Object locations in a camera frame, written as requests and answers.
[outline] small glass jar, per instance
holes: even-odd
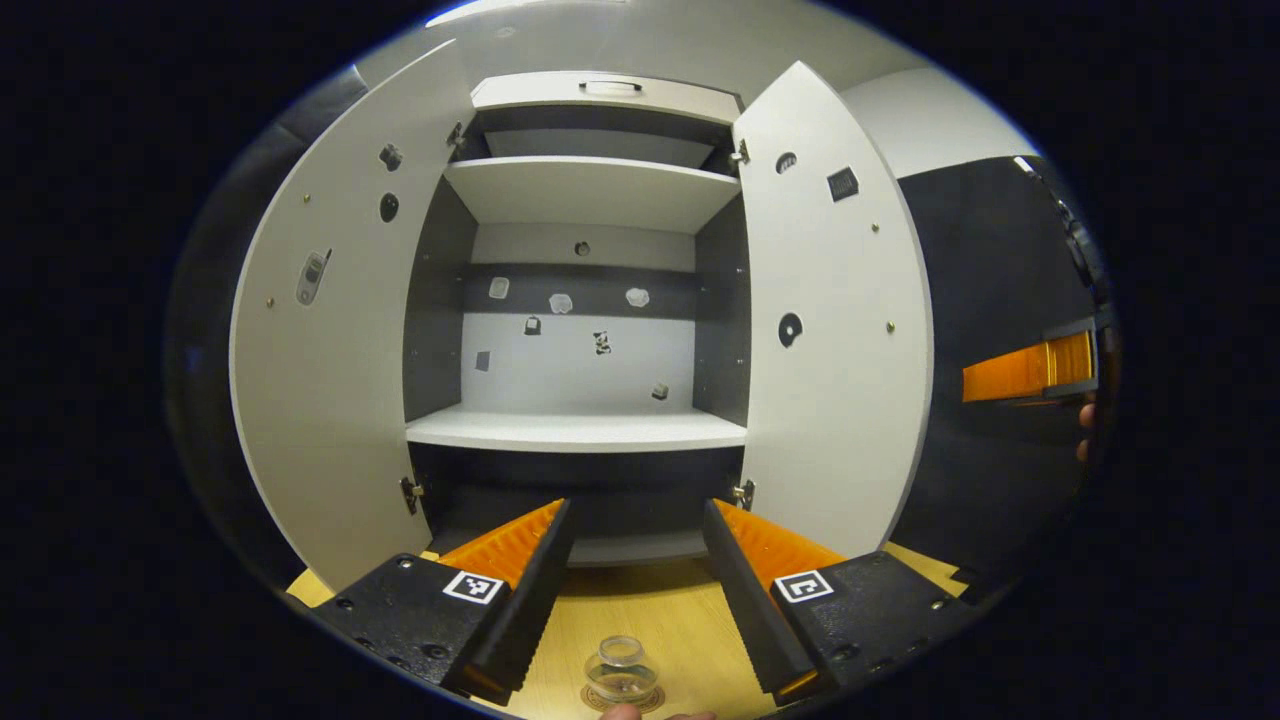
[[[644,653],[640,641],[627,635],[604,638],[586,659],[586,684],[611,703],[637,705],[658,687],[658,667]]]

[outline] open cabinet door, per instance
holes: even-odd
[[[284,537],[333,589],[430,542],[401,491],[412,478],[404,302],[447,138],[474,113],[453,41],[404,67],[298,160],[241,272],[229,359],[241,445]]]
[[[733,123],[751,266],[751,510],[855,557],[897,518],[924,439],[924,259],[883,158],[803,63]]]

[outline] white shelf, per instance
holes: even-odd
[[[512,415],[445,407],[408,424],[410,442],[525,452],[655,452],[746,443],[746,428],[700,410],[660,415]]]
[[[444,177],[480,224],[572,223],[696,233],[742,188],[676,165],[530,155],[453,163]]]

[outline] person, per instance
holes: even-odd
[[[614,705],[600,715],[600,720],[640,720],[640,708],[634,705]],[[687,715],[685,712],[672,715],[667,720],[716,720],[714,712],[699,712]]]
[[[1088,402],[1084,407],[1080,407],[1080,427],[1089,430],[1093,429],[1094,419],[1094,398],[1091,395]],[[1089,459],[1089,438],[1080,441],[1080,445],[1075,446],[1075,459],[1084,462]],[[640,708],[634,705],[614,705],[613,707],[604,711],[600,715],[600,720],[641,720]],[[667,717],[667,720],[716,720],[714,712],[699,712],[698,715],[678,714]]]

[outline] drawer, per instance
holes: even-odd
[[[739,97],[722,90],[637,76],[558,70],[485,78],[471,92],[476,110],[522,105],[643,108],[731,124]]]

